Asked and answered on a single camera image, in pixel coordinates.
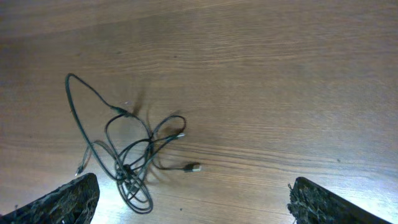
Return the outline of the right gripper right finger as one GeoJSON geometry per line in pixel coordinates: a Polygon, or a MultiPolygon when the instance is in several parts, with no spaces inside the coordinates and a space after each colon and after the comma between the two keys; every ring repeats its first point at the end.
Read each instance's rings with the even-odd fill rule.
{"type": "Polygon", "coordinates": [[[389,224],[305,177],[288,187],[287,209],[297,224],[389,224]]]}

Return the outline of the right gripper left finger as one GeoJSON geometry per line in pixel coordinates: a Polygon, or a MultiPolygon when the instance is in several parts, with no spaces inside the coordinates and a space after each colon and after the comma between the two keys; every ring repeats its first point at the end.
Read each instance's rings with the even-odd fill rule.
{"type": "Polygon", "coordinates": [[[1,215],[1,223],[87,224],[100,197],[97,176],[87,173],[27,205],[1,215]]]}

